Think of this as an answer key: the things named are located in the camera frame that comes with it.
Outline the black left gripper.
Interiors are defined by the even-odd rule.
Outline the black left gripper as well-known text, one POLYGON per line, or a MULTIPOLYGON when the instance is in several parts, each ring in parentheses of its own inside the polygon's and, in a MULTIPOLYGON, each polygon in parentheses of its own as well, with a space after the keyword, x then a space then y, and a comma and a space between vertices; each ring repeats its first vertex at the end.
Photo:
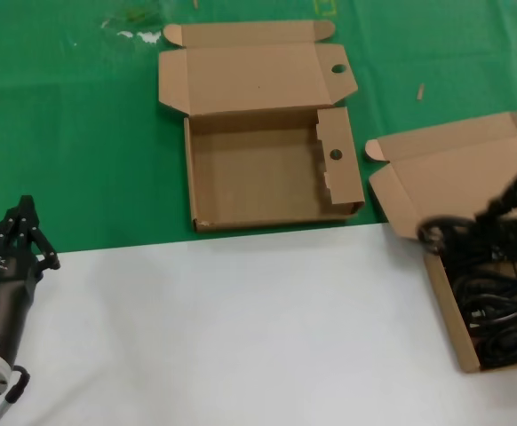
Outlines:
POLYGON ((59 270, 57 251, 39 228, 39 217, 31 195, 23 195, 20 205, 6 210, 0 221, 0 357, 15 358, 20 347, 28 311, 34 302, 36 284, 47 269, 59 270), (35 245, 44 257, 21 248, 35 245))

